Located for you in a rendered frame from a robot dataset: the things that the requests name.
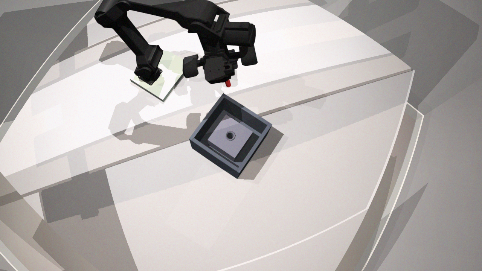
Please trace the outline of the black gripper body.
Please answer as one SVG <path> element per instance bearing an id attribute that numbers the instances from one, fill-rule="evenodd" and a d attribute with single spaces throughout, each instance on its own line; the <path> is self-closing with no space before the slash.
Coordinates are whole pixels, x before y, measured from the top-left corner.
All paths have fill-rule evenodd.
<path id="1" fill-rule="evenodd" d="M 224 43 L 214 49 L 203 48 L 204 55 L 217 56 L 217 53 L 224 52 L 230 60 L 230 63 L 236 64 L 238 59 L 241 59 L 241 63 L 244 66 L 256 65 L 258 63 L 258 58 L 256 56 L 255 48 L 239 46 L 239 52 L 235 52 L 234 49 L 228 50 L 227 45 Z M 183 59 L 183 75 L 185 78 L 195 77 L 199 74 L 198 67 L 203 66 L 204 69 L 204 58 L 201 57 L 198 60 L 198 54 L 184 57 Z"/>

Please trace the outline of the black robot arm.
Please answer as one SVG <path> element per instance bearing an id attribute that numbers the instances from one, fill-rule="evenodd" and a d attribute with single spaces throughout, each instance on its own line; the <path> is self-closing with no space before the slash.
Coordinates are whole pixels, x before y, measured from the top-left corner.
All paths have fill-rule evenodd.
<path id="1" fill-rule="evenodd" d="M 95 12 L 95 20 L 104 28 L 113 29 L 136 55 L 134 74 L 152 85 L 163 72 L 158 64 L 163 55 L 159 45 L 148 44 L 127 11 L 137 11 L 175 20 L 188 33 L 197 33 L 203 48 L 222 45 L 253 47 L 255 25 L 230 22 L 230 13 L 208 0 L 103 0 Z M 219 15 L 218 20 L 215 20 Z M 210 84 L 226 82 L 235 75 L 235 67 L 224 52 L 217 56 L 204 55 L 204 75 Z M 140 77 L 139 77 L 140 76 Z"/>

